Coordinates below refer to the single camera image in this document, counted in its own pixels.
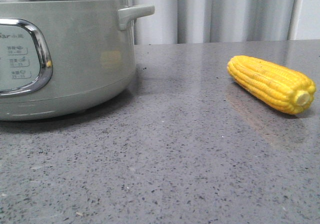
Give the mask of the sage green electric pot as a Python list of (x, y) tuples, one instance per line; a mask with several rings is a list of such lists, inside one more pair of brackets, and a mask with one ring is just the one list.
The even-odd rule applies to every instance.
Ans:
[(35, 120), (101, 104), (135, 74), (128, 0), (0, 0), (0, 118)]

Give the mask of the yellow corn cob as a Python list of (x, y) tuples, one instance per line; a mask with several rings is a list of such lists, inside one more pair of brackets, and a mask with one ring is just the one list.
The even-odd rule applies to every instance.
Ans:
[(276, 63), (234, 56), (229, 60), (227, 70), (245, 90), (282, 113), (302, 113), (314, 100), (316, 85), (312, 79)]

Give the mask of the white pleated curtain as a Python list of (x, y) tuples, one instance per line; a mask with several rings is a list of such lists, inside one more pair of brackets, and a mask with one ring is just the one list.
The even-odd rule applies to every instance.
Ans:
[(320, 0), (129, 0), (154, 5), (134, 26), (138, 45), (315, 40)]

